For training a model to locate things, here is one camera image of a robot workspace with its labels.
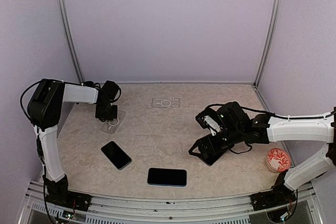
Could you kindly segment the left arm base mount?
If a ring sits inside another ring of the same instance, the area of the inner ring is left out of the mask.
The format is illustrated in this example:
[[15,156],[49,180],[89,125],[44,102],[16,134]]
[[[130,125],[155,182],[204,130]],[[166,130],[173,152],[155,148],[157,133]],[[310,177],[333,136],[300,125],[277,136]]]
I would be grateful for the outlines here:
[[58,182],[49,180],[45,175],[43,180],[47,189],[47,202],[73,210],[88,211],[92,196],[69,190],[66,175]]

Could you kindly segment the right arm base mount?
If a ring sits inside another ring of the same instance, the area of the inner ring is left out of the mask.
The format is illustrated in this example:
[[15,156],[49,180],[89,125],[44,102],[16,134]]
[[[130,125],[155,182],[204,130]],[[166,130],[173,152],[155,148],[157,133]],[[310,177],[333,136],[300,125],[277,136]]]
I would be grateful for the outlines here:
[[284,185],[275,186],[271,190],[250,196],[254,211],[278,207],[297,200],[296,192]]

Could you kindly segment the left aluminium frame post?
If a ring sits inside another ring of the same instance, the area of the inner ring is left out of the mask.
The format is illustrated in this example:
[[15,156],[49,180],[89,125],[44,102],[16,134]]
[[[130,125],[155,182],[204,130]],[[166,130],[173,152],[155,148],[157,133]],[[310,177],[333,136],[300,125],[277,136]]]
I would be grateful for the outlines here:
[[61,24],[64,30],[66,43],[67,43],[69,53],[70,53],[70,59],[74,67],[78,82],[83,83],[85,79],[84,79],[82,69],[80,66],[80,62],[79,62],[77,52],[75,49],[74,40],[71,34],[71,28],[70,28],[68,15],[67,15],[67,9],[66,9],[66,2],[65,0],[57,0],[57,3],[58,3],[59,12],[60,12]]

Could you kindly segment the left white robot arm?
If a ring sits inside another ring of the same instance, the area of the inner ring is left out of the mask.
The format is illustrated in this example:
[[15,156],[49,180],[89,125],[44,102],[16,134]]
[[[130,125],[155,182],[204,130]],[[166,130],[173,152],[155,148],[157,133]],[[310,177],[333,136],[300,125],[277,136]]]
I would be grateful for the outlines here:
[[57,145],[58,124],[65,103],[95,105],[95,118],[101,122],[117,118],[115,102],[121,97],[121,88],[113,81],[102,86],[93,81],[81,84],[54,79],[41,79],[31,85],[35,91],[24,115],[34,128],[37,152],[44,169],[44,184],[49,197],[66,206],[73,201],[68,179],[63,171]]

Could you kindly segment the right aluminium frame post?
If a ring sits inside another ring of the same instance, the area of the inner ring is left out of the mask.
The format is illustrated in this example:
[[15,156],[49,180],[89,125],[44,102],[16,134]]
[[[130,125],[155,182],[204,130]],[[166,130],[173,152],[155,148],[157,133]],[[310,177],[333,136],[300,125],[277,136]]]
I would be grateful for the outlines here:
[[257,74],[256,74],[256,77],[255,77],[255,81],[254,81],[255,89],[259,88],[262,76],[263,76],[264,71],[266,69],[266,64],[267,64],[269,52],[270,52],[270,49],[271,49],[272,40],[273,40],[274,33],[275,33],[275,30],[276,30],[276,24],[277,24],[279,9],[280,9],[280,3],[281,3],[281,0],[273,0],[270,21],[269,21],[269,25],[268,25],[268,29],[267,29],[266,40],[265,40],[265,44],[264,44],[264,47],[263,47],[260,64],[259,64]]

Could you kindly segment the purple-edged smartphone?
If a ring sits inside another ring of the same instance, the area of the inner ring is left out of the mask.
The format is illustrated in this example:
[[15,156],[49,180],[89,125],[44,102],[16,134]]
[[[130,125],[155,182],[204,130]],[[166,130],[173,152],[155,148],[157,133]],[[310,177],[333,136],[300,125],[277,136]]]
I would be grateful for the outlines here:
[[218,161],[222,157],[223,153],[219,153],[216,155],[209,156],[208,158],[201,158],[201,160],[207,165],[212,166],[216,161]]

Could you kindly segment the black phone case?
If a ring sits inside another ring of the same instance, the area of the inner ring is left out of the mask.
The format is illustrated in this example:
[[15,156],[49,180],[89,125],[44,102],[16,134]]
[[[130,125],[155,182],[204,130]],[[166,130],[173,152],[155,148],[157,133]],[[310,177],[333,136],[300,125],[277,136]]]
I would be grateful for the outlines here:
[[209,124],[208,124],[209,114],[208,113],[201,112],[195,117],[195,119],[196,119],[197,123],[203,129],[208,129],[209,128]]

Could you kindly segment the blue smartphone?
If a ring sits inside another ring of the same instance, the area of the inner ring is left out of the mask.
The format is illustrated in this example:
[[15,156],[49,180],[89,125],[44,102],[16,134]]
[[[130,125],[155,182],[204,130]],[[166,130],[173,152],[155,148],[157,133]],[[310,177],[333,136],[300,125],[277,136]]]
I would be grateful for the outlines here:
[[150,168],[147,182],[149,185],[185,187],[187,171],[184,169]]

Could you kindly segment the red white patterned bowl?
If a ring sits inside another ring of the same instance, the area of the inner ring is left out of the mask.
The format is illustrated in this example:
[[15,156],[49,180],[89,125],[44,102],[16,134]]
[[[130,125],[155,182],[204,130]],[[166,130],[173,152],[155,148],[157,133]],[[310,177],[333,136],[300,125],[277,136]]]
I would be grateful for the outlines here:
[[271,171],[281,173],[290,168],[291,159],[284,150],[273,148],[267,153],[266,163]]

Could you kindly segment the teal-edged smartphone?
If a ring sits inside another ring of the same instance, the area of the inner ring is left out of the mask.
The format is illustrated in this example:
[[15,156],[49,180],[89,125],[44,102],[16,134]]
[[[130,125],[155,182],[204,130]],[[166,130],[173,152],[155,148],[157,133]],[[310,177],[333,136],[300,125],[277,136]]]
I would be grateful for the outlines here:
[[132,162],[131,157],[128,156],[128,154],[126,154],[114,141],[104,145],[101,148],[101,151],[118,170],[124,169]]

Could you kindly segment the clear magsafe phone case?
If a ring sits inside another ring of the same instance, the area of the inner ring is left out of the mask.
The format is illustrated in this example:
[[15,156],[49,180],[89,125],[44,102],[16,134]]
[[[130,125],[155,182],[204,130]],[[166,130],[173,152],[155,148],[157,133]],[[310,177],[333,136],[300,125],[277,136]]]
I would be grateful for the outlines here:
[[107,134],[114,134],[118,130],[118,128],[121,126],[122,121],[124,120],[125,116],[126,116],[125,111],[118,111],[117,118],[111,121],[104,122],[101,127],[101,131]]

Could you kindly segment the front aluminium rail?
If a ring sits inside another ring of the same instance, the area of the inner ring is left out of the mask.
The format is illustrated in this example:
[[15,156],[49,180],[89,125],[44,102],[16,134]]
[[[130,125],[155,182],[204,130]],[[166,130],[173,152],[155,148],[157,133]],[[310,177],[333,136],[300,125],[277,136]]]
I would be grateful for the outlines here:
[[255,211],[249,194],[194,199],[142,199],[92,194],[87,211],[62,217],[67,208],[44,205],[43,185],[30,182],[15,223],[29,223],[36,213],[67,223],[250,223],[253,215],[267,221],[267,210]]

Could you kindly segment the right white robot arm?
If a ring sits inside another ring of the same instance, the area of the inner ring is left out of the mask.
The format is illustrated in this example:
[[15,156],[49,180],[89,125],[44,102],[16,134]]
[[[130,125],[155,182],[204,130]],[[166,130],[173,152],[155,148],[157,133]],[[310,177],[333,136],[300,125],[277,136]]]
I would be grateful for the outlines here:
[[188,153],[213,165],[238,143],[253,144],[284,141],[323,142],[323,147],[295,168],[281,172],[269,192],[273,205],[281,204],[289,192],[335,168],[335,111],[309,116],[281,116],[256,110],[249,118],[248,109],[238,102],[210,104],[196,117],[210,134],[193,144]]

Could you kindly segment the aluminium frame post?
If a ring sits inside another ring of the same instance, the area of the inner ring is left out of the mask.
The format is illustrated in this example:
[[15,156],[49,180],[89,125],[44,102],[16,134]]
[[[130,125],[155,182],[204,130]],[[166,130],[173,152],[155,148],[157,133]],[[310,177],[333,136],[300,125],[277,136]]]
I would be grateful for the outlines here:
[[64,30],[66,43],[67,43],[69,53],[70,53],[70,59],[74,67],[78,82],[83,83],[85,79],[84,79],[82,69],[80,66],[80,62],[79,62],[77,52],[75,49],[74,40],[71,34],[71,28],[70,28],[68,15],[67,15],[67,9],[66,9],[66,2],[65,0],[57,0],[57,3],[58,3],[59,12],[60,12],[61,24]]
[[275,33],[275,30],[276,30],[276,24],[277,24],[279,9],[280,9],[280,3],[281,3],[281,0],[273,0],[270,21],[269,21],[269,25],[268,25],[268,29],[267,29],[266,40],[265,40],[265,44],[264,44],[264,47],[263,47],[260,64],[259,64],[257,74],[256,74],[256,77],[255,77],[255,81],[254,81],[255,89],[259,88],[262,76],[263,76],[264,71],[266,69],[266,64],[267,64],[269,52],[270,52],[270,49],[271,49],[272,40],[273,40],[274,33]]

